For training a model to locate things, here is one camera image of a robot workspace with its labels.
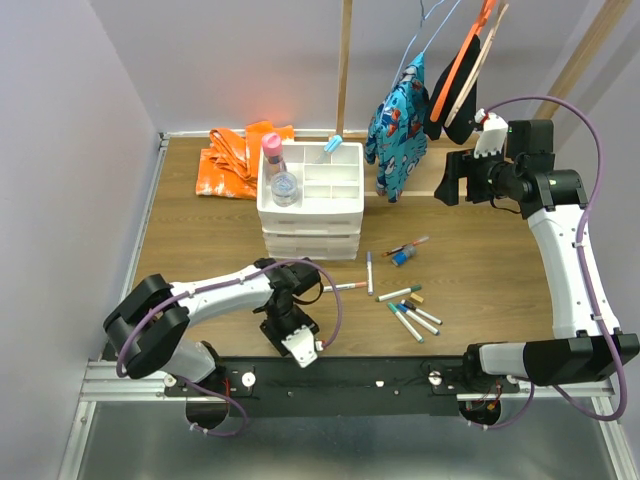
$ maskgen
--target wooden table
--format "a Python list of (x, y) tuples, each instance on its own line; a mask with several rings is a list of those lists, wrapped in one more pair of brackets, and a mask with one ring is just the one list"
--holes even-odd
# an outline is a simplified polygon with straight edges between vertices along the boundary
[[(136, 282), (153, 273), (169, 282), (201, 280), (266, 256), (255, 202), (195, 195), (199, 152), (208, 143), (206, 138), (171, 139)], [(341, 294), (344, 321), (326, 354), (461, 354), (470, 343), (552, 338), (549, 290), (527, 223), (485, 206), (446, 207), (428, 196), (450, 148), (430, 144), (428, 158), (399, 203), (365, 198), (355, 261), (320, 262), (338, 283), (363, 281), (365, 253), (371, 250), (376, 295), (422, 284), (422, 308), (444, 321), (441, 335), (418, 326), (425, 338), (418, 344), (384, 303), (357, 289)], [(365, 171), (367, 189), (373, 191), (375, 169), (366, 166)], [(380, 257), (423, 235), (431, 239), (403, 267)], [(319, 338), (328, 338), (336, 320), (333, 295), (303, 309), (320, 325)], [(187, 336), (209, 341), (222, 355), (276, 355), (258, 328), (262, 320), (250, 311), (235, 312), (195, 326)]]

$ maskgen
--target wooden pole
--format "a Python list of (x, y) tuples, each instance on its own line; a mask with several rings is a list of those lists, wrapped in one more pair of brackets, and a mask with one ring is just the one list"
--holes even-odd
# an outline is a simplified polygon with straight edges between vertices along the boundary
[(338, 80), (338, 112), (336, 134), (344, 133), (344, 107), (347, 100), (347, 71), (349, 70), (349, 44), (351, 42), (351, 13), (353, 0), (342, 0), (342, 33), (340, 34), (340, 71)]
[[(562, 99), (569, 95), (631, 2), (632, 0), (605, 0), (571, 58), (553, 83), (549, 95)], [(543, 102), (538, 108), (535, 118), (550, 119), (558, 108), (559, 105), (555, 103)]]

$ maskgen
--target gray floor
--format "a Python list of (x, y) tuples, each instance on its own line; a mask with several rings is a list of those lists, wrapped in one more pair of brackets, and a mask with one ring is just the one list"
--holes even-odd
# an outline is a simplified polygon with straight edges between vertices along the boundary
[(597, 423), (558, 399), (496, 432), (428, 416), (258, 419), (231, 439), (190, 432), (183, 408), (100, 404), (80, 478), (614, 478)]

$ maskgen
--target orange plastic bag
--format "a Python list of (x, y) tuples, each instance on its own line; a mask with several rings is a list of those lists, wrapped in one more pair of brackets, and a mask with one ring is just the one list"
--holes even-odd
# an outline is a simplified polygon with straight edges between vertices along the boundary
[(211, 130), (210, 148), (200, 151), (196, 195), (256, 198), (260, 142), (271, 132), (276, 132), (283, 140), (293, 139), (291, 125), (274, 128), (271, 122), (248, 125), (246, 140), (228, 128)]

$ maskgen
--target pink bottle cap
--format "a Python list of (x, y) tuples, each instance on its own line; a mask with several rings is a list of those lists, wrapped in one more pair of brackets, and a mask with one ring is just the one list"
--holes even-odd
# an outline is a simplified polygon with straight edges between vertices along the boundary
[(262, 137), (262, 150), (267, 157), (282, 155), (282, 139), (277, 133), (267, 133)]

